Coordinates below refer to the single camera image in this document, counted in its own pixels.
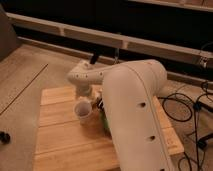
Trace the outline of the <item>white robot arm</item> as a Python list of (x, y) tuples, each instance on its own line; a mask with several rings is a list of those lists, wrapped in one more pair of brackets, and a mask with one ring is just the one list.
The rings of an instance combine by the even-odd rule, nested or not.
[(156, 60), (138, 60), (93, 68), (79, 62), (67, 75), (87, 95), (102, 86), (102, 100), (122, 171), (174, 171), (153, 97), (167, 81)]

